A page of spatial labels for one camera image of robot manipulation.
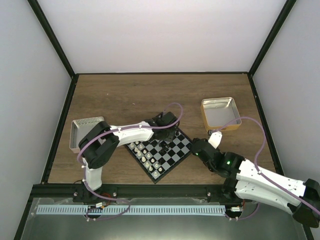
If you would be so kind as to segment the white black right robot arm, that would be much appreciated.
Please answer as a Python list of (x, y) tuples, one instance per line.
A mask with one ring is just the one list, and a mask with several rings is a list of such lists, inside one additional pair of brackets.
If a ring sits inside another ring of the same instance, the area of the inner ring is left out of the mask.
[(209, 171), (225, 178), (222, 188), (225, 200), (256, 201), (283, 210), (307, 227), (320, 226), (320, 184), (317, 181), (277, 174), (236, 153), (221, 152), (219, 143), (195, 138), (191, 152)]

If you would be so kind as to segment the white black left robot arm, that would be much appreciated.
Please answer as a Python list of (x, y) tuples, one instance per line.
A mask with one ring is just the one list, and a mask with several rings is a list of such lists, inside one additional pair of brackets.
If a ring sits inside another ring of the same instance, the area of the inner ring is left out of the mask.
[(133, 142), (170, 139), (177, 131), (180, 119), (167, 112), (130, 125), (108, 125), (106, 121), (97, 123), (78, 143), (80, 152), (77, 160), (85, 173), (85, 197), (91, 202), (101, 198), (102, 168), (117, 147)]

